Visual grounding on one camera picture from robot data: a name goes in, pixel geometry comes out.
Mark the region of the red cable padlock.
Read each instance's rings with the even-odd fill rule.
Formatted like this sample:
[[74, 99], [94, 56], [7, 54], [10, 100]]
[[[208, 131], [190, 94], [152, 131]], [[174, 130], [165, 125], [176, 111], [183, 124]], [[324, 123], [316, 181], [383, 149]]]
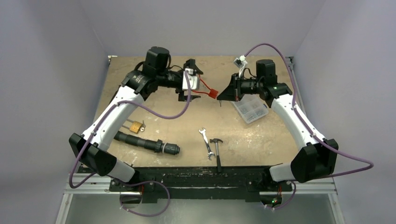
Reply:
[[194, 93], [200, 93], [200, 94], [205, 94], [213, 99], [216, 99], [219, 92], [217, 90], [215, 90], [214, 88], [211, 88], [199, 75], [198, 76], [200, 82], [204, 85], [205, 88], [207, 88], [209, 91], [208, 92], [204, 92], [204, 91], [199, 91], [199, 90], [192, 90], [192, 92]]

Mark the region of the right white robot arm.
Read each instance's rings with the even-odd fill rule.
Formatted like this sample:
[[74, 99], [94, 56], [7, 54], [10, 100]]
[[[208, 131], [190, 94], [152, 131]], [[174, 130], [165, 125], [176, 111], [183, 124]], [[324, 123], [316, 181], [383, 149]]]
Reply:
[[234, 60], [240, 69], [231, 75], [229, 85], [218, 95], [220, 101], [238, 102], [246, 95], [259, 95], [284, 122], [291, 133], [298, 153], [289, 163], [282, 163], [264, 169], [262, 183], [273, 190], [282, 181], [308, 182], [323, 178], [334, 172], [338, 143], [318, 132], [296, 104], [292, 90], [286, 83], [277, 80], [273, 60], [256, 61], [256, 75], [243, 76], [247, 61], [244, 56]]

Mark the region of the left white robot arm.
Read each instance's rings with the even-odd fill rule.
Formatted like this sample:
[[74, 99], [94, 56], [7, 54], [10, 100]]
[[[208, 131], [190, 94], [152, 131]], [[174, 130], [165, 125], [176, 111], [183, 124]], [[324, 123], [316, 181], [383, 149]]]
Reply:
[[[127, 73], [113, 99], [94, 123], [82, 134], [73, 133], [69, 144], [76, 157], [100, 176], [121, 181], [128, 191], [139, 186], [139, 172], [131, 165], [108, 152], [109, 146], [124, 122], [140, 107], [162, 119], [176, 119], [185, 113], [192, 99], [191, 92], [198, 89], [199, 75], [203, 72], [194, 59], [187, 60], [178, 71], [170, 69], [170, 52], [163, 47], [151, 47], [145, 60]], [[186, 104], [177, 115], [165, 116], [145, 107], [143, 103], [158, 87], [174, 88]]]

